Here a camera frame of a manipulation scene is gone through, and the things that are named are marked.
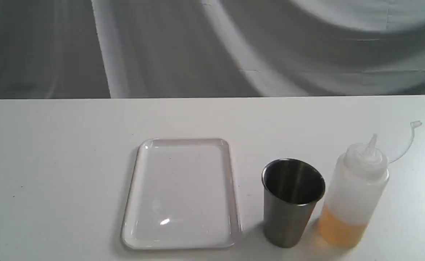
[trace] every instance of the table surface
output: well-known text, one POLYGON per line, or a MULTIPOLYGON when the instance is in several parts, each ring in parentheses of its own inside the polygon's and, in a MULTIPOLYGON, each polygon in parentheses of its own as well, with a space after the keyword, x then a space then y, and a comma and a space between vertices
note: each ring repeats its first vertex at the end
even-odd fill
POLYGON ((425 260, 425 96, 0 100, 0 260, 425 260), (330 182, 336 159, 379 135, 391 180, 360 244, 325 243, 318 203, 300 243, 262 235, 262 168, 293 157, 330 182), (244 238, 231 248, 133 251, 120 240, 137 146, 220 137, 231 146, 244 238))

